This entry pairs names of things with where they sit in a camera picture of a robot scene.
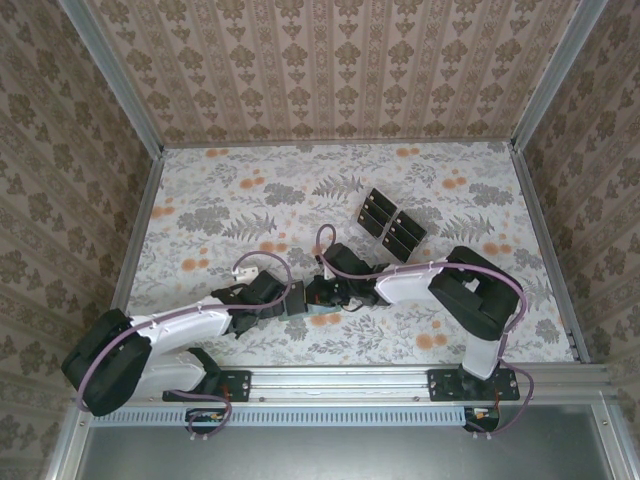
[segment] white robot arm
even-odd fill
[[[302,304],[307,311],[307,305],[345,306],[354,298],[363,306],[433,301],[431,292],[468,333],[463,369],[480,380],[491,377],[503,332],[518,305],[518,295],[511,287],[492,275],[464,268],[423,265],[401,271],[388,265],[369,267],[339,243],[330,246],[322,260],[338,274],[329,279],[318,275],[306,287],[290,290],[284,301],[286,313],[293,314],[293,305],[300,308]],[[466,247],[456,247],[447,262],[507,276]],[[352,277],[383,276],[354,280],[340,272]],[[83,400],[97,416],[111,413],[130,399],[156,397],[170,390],[212,394],[220,369],[203,350],[189,346],[227,333],[237,337],[260,318],[286,314],[284,304],[276,301],[284,298],[285,288],[263,271],[249,285],[216,290],[199,302],[168,312],[127,317],[120,310],[110,310],[67,356],[62,371],[76,389],[81,389],[81,382],[89,375]],[[235,307],[230,314],[225,308],[211,308],[216,305]],[[253,310],[242,309],[248,305]],[[160,318],[164,319],[162,323],[155,323]],[[105,347],[127,330],[137,331],[123,339],[92,371],[93,362]]]

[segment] black object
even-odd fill
[[[251,393],[250,370],[222,370],[218,364],[201,348],[190,348],[204,366],[205,376],[196,387],[187,393],[197,395],[215,395],[230,402],[248,402]],[[171,391],[162,393],[165,402],[184,402],[185,398]],[[190,402],[210,402],[210,399],[188,399]]]
[[[119,309],[109,310],[91,327],[62,362],[61,370],[77,390],[98,354],[120,333],[131,327]],[[84,403],[96,417],[124,405],[138,385],[151,353],[150,340],[137,332],[125,338],[95,370],[84,392]]]
[[[480,380],[463,370],[434,368],[427,372],[429,400],[451,402],[459,400],[491,401],[519,400],[516,374],[508,368],[496,368],[486,380]]]
[[[402,211],[394,219],[382,245],[402,263],[406,263],[411,252],[420,244],[427,231]]]
[[[411,250],[407,249],[407,247],[405,247],[401,241],[399,241],[396,237],[392,236],[388,232],[385,235],[384,240],[382,240],[382,245],[384,245],[384,247],[402,263],[406,263],[411,256]]]
[[[489,268],[520,286],[513,277],[470,248],[454,248],[447,261]],[[471,291],[466,283],[474,280],[479,283],[475,291]],[[433,278],[429,290],[466,331],[487,341],[502,337],[504,327],[519,300],[516,292],[504,282],[471,270],[446,268]]]
[[[260,305],[278,298],[285,290],[285,285],[266,270],[261,271],[249,284],[238,284],[211,292],[211,296],[225,305]],[[261,310],[234,310],[226,333],[235,333],[239,338],[250,328],[255,327],[260,319],[277,317],[284,313],[284,304],[278,303]]]
[[[342,243],[331,245],[324,253],[325,260],[337,270],[352,275],[369,275],[383,271],[388,264],[370,267],[365,261],[345,247]],[[362,305],[388,305],[375,290],[376,280],[350,280],[335,277],[329,280],[321,275],[313,277],[313,281],[306,288],[307,303],[322,306],[346,306],[352,298]]]
[[[364,208],[358,214],[358,223],[376,238],[380,237],[384,232],[384,224],[378,223]]]
[[[304,282],[302,280],[291,284],[291,290],[284,299],[284,307],[289,316],[307,313],[308,308],[305,300]]]
[[[191,419],[193,433],[198,435],[208,435],[220,424],[226,414],[226,408],[190,408],[184,414],[184,421],[187,425]],[[194,423],[207,423],[208,425],[193,425]]]
[[[497,407],[466,407],[464,409],[464,418],[467,421],[467,424],[462,428],[467,432],[493,432],[498,428],[498,424],[500,423],[500,410]]]
[[[362,205],[358,223],[371,235],[379,238],[397,209],[391,200],[374,188]]]

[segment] floral tablecloth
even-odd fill
[[[427,229],[410,263],[467,245],[524,286],[530,309],[505,358],[573,360],[506,143],[180,149],[165,151],[164,160],[131,314],[192,303],[230,285],[231,265],[249,250],[278,253],[296,277],[311,276],[319,271],[313,248],[323,223],[335,225],[337,240],[370,264],[387,260],[356,223],[375,187]],[[270,259],[254,263],[285,278]],[[261,321],[239,340],[204,334],[199,345],[222,365],[457,363],[465,335],[431,297]]]

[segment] fern leaf pattern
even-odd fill
[[[341,197],[347,197],[350,193],[359,192],[363,188],[360,178],[356,178],[353,175],[351,175],[351,178],[342,174],[337,177],[330,175],[321,180],[311,194],[340,200]]]
[[[465,240],[477,242],[483,235],[495,231],[489,219],[484,218],[482,214],[477,217],[466,214],[465,217],[454,215],[453,219],[447,222],[440,236],[462,242]]]
[[[231,222],[227,228],[222,232],[223,237],[229,237],[236,240],[258,240],[260,236],[265,233],[271,233],[271,230],[276,229],[276,224],[273,218],[269,217],[266,213],[264,217],[261,217],[257,213],[253,213],[253,218],[247,215],[240,215]]]

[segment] floral wallpaper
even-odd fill
[[[89,0],[169,146],[506,139],[578,0]]]
[[[525,156],[578,319],[640,446],[640,4],[609,1]]]
[[[130,313],[186,305],[234,283],[231,266],[250,250],[275,252],[296,278],[308,278],[320,272],[315,234],[327,222],[336,226],[337,240],[370,265],[389,261],[380,241],[357,224],[375,187],[427,229],[410,262],[441,259],[467,245],[521,282],[531,307],[511,336],[507,358],[573,361],[506,145],[166,150]],[[255,263],[284,279],[276,262],[257,257]],[[270,319],[238,340],[205,336],[200,345],[224,365],[460,362],[466,333],[428,293],[426,300]]]
[[[0,2],[0,478],[38,478],[60,362],[109,307],[150,159],[55,1]]]

